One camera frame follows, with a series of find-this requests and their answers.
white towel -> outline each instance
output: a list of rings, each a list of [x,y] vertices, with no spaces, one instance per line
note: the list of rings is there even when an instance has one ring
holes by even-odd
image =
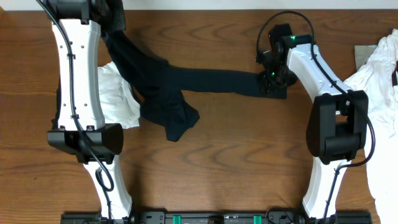
[[[393,86],[398,61],[398,30],[383,37],[357,73],[345,80],[369,97],[368,115],[376,133],[376,148],[368,162],[368,184],[383,224],[398,223],[398,86]],[[369,129],[364,147],[370,151]]]
[[[140,105],[113,62],[98,67],[98,86],[105,123],[119,123],[124,129],[139,126]]]

folded black cloth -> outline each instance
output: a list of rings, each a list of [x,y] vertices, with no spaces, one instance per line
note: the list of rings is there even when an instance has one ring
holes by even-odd
[[[264,96],[257,74],[174,67],[142,53],[123,31],[103,34],[103,39],[121,76],[145,98],[141,116],[164,126],[169,141],[178,141],[199,120],[198,111],[185,102],[181,90],[286,98],[285,90]]]

white cloth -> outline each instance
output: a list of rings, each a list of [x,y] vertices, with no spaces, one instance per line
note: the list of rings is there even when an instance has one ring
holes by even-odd
[[[140,105],[113,62],[98,67],[98,86],[105,123],[119,123],[124,129],[139,126]]]
[[[380,40],[379,45],[357,73],[345,80],[354,90],[369,97],[368,116],[376,133],[376,148],[366,166],[371,195],[382,224],[398,223],[398,86],[392,76],[398,60],[398,30]],[[369,129],[364,147],[370,151]]]

white wall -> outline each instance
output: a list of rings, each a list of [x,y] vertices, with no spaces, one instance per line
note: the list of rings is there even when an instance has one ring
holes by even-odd
[[[398,0],[123,0],[143,9],[398,9]],[[4,10],[39,10],[35,0],[0,0]]]

wooden table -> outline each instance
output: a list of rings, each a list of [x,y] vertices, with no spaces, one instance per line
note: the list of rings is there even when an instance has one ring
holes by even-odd
[[[323,58],[342,79],[355,72],[354,45],[377,44],[396,27],[397,11],[302,11]],[[275,11],[126,11],[126,34],[171,64],[260,72],[260,26]],[[303,20],[284,16],[294,32]],[[264,38],[262,48],[269,44]],[[101,42],[98,65],[110,62]],[[74,156],[47,145],[55,115],[59,62],[44,12],[0,17],[0,223],[59,223],[64,212],[94,212],[100,202]],[[124,181],[138,210],[264,211],[297,207],[312,156],[305,143],[311,101],[298,83],[287,100],[185,91],[201,116],[179,142],[141,119],[125,130]],[[360,153],[357,160],[363,159]],[[379,223],[365,167],[347,171],[337,209],[365,209]]]

